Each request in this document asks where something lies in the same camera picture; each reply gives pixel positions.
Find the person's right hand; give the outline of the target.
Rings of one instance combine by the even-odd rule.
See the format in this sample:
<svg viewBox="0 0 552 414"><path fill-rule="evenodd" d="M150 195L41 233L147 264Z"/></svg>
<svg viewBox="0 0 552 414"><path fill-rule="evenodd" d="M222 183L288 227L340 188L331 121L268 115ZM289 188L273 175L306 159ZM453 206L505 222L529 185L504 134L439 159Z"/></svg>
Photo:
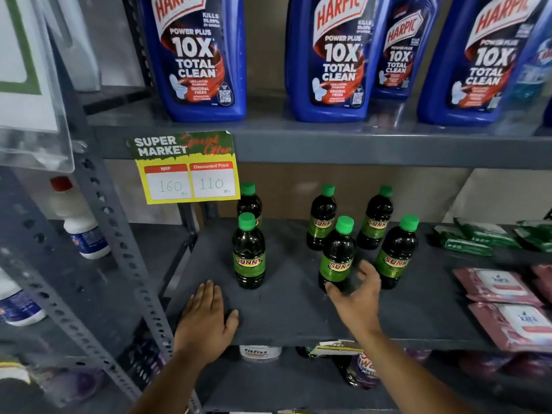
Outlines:
<svg viewBox="0 0 552 414"><path fill-rule="evenodd" d="M337 313L355 340L363 343L382 332L378 318L381 279L375 267L365 259L359 264L357 277L361 284L348 295L348 308L337 310Z"/></svg>

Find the person's left hand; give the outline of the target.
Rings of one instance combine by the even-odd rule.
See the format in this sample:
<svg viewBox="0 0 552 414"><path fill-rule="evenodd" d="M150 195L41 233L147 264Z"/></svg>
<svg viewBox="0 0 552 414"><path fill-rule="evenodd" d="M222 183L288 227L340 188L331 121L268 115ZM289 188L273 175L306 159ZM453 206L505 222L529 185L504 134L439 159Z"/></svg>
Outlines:
<svg viewBox="0 0 552 414"><path fill-rule="evenodd" d="M228 315L225 313L221 288L215 284L214 300L209 313L200 311L200 286L193 295L194 315L190 316L190 320L186 323L181 323L180 318L175 332L174 351L176 353L179 350L191 350L218 358L233 340L233 338L224 338L225 321Z"/></svg>

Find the person's right forearm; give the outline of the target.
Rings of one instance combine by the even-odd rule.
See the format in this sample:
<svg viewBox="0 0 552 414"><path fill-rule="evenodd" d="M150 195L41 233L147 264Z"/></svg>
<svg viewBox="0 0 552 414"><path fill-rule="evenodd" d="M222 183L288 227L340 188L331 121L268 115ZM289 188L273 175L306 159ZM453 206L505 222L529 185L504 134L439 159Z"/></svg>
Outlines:
<svg viewBox="0 0 552 414"><path fill-rule="evenodd" d="M354 336L402 414L479 414L382 332Z"/></svg>

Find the person's left forearm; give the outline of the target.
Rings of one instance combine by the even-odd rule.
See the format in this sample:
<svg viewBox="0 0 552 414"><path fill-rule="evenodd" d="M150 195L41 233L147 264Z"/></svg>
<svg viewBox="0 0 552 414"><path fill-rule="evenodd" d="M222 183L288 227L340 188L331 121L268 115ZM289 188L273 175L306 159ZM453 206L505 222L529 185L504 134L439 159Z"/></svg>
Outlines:
<svg viewBox="0 0 552 414"><path fill-rule="evenodd" d="M179 350L127 414L184 414L197 380L217 356Z"/></svg>

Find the white round tub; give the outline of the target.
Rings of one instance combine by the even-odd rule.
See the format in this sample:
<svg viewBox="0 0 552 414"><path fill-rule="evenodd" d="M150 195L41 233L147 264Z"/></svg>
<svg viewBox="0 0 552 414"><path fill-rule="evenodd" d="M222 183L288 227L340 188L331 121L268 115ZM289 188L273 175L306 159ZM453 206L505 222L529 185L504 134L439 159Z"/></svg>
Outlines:
<svg viewBox="0 0 552 414"><path fill-rule="evenodd" d="M264 363L276 361L281 353L282 347L272 346L238 346L239 353L246 362Z"/></svg>

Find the group of dark green-capped bottles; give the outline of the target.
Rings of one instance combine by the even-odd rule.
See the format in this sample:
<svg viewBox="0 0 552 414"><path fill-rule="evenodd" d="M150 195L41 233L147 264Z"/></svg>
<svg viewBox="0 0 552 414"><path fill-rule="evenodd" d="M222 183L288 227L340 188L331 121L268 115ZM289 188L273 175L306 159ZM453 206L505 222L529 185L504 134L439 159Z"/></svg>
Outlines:
<svg viewBox="0 0 552 414"><path fill-rule="evenodd" d="M253 182L240 185L237 204L238 228L232 236L233 269L238 283L245 289L260 287L266 274L266 240L261 230L262 202ZM335 186L325 184L311 205L306 244L322 251L319 284L322 289L332 283L342 289L348 281L355 254L351 234L354 220L349 216L335 218Z"/></svg>

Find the dark printed pouch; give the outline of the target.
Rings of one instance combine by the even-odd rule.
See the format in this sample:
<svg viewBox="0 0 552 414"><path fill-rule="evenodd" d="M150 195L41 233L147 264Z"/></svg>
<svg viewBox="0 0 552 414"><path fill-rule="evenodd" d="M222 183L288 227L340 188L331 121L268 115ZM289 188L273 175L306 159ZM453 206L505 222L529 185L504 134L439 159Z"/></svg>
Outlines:
<svg viewBox="0 0 552 414"><path fill-rule="evenodd" d="M356 341L323 341L314 346L298 346L295 349L307 359L330 359L343 379L357 388L369 390L380 382L372 361Z"/></svg>

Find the grey metal shelving rack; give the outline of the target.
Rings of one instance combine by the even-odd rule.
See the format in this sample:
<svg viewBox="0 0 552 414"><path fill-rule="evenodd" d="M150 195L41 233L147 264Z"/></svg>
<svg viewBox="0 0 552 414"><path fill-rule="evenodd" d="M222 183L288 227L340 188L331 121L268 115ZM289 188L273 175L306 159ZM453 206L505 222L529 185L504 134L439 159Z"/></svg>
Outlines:
<svg viewBox="0 0 552 414"><path fill-rule="evenodd" d="M397 127L384 127L383 118L371 116L355 124L311 124L292 120L280 93L254 95L253 108L245 120L230 122L238 164L271 166L357 167L364 181L374 166L393 168L452 168L491 173L512 171L549 172L552 176L552 129L541 126L547 100L528 112L507 111L505 120L484 127L437 127L414 122L407 104ZM329 299L321 292L314 273L316 253L307 249L305 209L300 218L266 218L269 261L266 286L262 290L240 289L231 274L230 258L223 256L223 236L230 238L233 217L212 217L199 234L166 315L171 327L184 305L184 293L191 292L200 277L213 275L220 282L225 301L238 307L242 327L234 346L263 341L284 347L284 355L265 365L241 361L237 349L230 349L204 372L198 394L205 410L220 413L233 409L307 408L339 414L399 414L381 385L362 391L342 384L337 369L327 359L309 362L295 346L314 344L347 333ZM433 350L494 350L459 295L459 285L449 271L454 263L490 262L499 266L520 266L551 255L531 250L497 251L493 257L454 256L437 247L432 234L436 221L423 217L418 229L420 257L414 258L415 286L399 286L382 302L382 325L398 344Z"/></svg>
<svg viewBox="0 0 552 414"><path fill-rule="evenodd" d="M40 70L46 71L58 132L27 131L0 126L0 268L23 286L47 313L29 327L0 326L0 354L40 368L102 369L113 386L135 402L142 383L138 363L152 357L131 350L138 340L151 339L168 362L173 333L160 302L187 247L186 226L169 245L174 230L150 230L146 255L162 278L150 277L128 223L99 143L72 86L51 32L38 35ZM81 257L40 210L14 168L66 172L80 188L112 248L99 263Z"/></svg>

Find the yellow and green price sign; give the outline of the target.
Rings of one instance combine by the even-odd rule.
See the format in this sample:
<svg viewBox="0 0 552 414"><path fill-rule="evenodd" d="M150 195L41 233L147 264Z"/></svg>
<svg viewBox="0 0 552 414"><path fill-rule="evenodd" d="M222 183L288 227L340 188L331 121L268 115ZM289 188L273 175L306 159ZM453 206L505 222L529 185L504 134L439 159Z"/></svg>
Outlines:
<svg viewBox="0 0 552 414"><path fill-rule="evenodd" d="M128 140L148 205L240 198L230 132L197 131Z"/></svg>

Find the white bottle with red cap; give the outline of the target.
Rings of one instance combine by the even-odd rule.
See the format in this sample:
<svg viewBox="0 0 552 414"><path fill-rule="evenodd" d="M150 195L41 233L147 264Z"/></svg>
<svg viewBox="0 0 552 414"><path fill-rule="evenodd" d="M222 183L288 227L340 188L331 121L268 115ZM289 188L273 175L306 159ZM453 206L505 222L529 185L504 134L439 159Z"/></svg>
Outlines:
<svg viewBox="0 0 552 414"><path fill-rule="evenodd" d="M50 179L52 195L50 205L64 223L80 255L86 259L100 259L111 252L99 223L93 215L80 189L67 176L60 175Z"/></svg>

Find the green wrapped packet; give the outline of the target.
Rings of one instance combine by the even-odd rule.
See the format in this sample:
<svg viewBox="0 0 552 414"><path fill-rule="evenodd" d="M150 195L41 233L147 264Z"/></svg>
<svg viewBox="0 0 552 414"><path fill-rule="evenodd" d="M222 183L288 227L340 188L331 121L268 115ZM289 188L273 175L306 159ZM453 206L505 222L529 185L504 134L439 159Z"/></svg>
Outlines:
<svg viewBox="0 0 552 414"><path fill-rule="evenodd" d="M552 220L518 221L514 232L541 252L552 253Z"/></svg>
<svg viewBox="0 0 552 414"><path fill-rule="evenodd" d="M472 222L460 217L454 217L453 222L466 239L471 242L483 244L490 248L522 248L514 237L499 225Z"/></svg>
<svg viewBox="0 0 552 414"><path fill-rule="evenodd" d="M456 227L436 225L435 231L439 245L445 250L461 252L474 256L493 256L492 248L481 243L471 241Z"/></svg>

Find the purple plastic pouch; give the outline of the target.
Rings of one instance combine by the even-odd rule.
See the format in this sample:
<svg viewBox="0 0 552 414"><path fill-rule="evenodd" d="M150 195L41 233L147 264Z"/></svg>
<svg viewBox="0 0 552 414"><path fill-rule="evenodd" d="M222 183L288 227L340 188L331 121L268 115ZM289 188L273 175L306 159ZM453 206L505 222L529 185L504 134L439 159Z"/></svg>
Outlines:
<svg viewBox="0 0 552 414"><path fill-rule="evenodd" d="M100 369L33 368L32 380L54 406L64 408L77 405L93 396L104 383L105 374Z"/></svg>

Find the pink wet wipes pack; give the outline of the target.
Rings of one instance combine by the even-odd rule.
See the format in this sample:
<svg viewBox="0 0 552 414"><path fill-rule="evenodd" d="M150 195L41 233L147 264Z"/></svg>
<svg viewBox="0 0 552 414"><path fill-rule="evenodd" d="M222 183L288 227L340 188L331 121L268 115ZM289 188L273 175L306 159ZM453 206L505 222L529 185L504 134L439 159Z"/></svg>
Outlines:
<svg viewBox="0 0 552 414"><path fill-rule="evenodd" d="M532 265L531 271L536 276L533 284L540 294L552 305L552 264Z"/></svg>
<svg viewBox="0 0 552 414"><path fill-rule="evenodd" d="M470 304L468 309L500 350L552 354L552 319L544 310L483 302Z"/></svg>
<svg viewBox="0 0 552 414"><path fill-rule="evenodd" d="M452 272L470 301L544 306L516 272L481 268L460 268Z"/></svg>

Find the white bottle with blue label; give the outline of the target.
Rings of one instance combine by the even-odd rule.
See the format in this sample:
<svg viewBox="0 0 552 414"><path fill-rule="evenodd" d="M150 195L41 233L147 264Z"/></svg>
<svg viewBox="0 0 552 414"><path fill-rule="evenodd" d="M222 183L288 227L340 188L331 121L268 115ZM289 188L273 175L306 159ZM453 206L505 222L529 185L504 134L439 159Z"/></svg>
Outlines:
<svg viewBox="0 0 552 414"><path fill-rule="evenodd" d="M0 267L0 319L14 327L36 324L45 311Z"/></svg>

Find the purple packets on shelf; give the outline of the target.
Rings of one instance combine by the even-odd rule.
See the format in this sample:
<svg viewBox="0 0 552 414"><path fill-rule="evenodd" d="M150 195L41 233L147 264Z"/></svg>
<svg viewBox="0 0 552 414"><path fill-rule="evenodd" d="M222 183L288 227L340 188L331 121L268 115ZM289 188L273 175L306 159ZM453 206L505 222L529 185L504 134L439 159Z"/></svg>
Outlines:
<svg viewBox="0 0 552 414"><path fill-rule="evenodd" d="M421 363L436 357L457 366L466 375L482 379L494 379L501 374L538 380L552 375L552 353L420 349L406 349L406 353Z"/></svg>

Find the blue toilet cleaner bottle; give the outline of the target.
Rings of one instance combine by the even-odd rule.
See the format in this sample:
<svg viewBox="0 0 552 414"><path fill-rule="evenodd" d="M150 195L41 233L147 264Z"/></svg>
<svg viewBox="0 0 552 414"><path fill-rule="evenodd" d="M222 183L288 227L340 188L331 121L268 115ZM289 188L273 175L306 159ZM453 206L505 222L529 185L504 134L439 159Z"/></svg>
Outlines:
<svg viewBox="0 0 552 414"><path fill-rule="evenodd" d="M439 0L390 0L371 97L410 96L438 11Z"/></svg>
<svg viewBox="0 0 552 414"><path fill-rule="evenodd" d="M452 0L418 99L418 121L495 122L550 19L552 0Z"/></svg>
<svg viewBox="0 0 552 414"><path fill-rule="evenodd" d="M285 77L289 108L307 123L367 117L391 0L290 0Z"/></svg>
<svg viewBox="0 0 552 414"><path fill-rule="evenodd" d="M172 121L246 115L243 0L137 0L148 59Z"/></svg>

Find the clear plastic sign holder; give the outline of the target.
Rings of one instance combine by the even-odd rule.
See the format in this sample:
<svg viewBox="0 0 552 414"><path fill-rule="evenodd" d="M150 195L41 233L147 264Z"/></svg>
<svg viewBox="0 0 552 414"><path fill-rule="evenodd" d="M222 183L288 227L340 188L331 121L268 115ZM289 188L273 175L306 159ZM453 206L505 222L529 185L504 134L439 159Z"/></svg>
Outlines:
<svg viewBox="0 0 552 414"><path fill-rule="evenodd" d="M38 0L0 0L0 166L74 171L55 47Z"/></svg>

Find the light blue cleaner bottle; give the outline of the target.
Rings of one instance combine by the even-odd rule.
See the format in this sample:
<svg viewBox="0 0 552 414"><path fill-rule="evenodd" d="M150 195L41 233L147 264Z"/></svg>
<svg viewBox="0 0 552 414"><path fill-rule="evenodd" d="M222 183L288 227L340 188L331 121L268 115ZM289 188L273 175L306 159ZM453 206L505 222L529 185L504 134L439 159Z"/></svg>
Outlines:
<svg viewBox="0 0 552 414"><path fill-rule="evenodd" d="M552 76L552 33L546 34L531 50L507 99L508 105L525 105L540 96Z"/></svg>

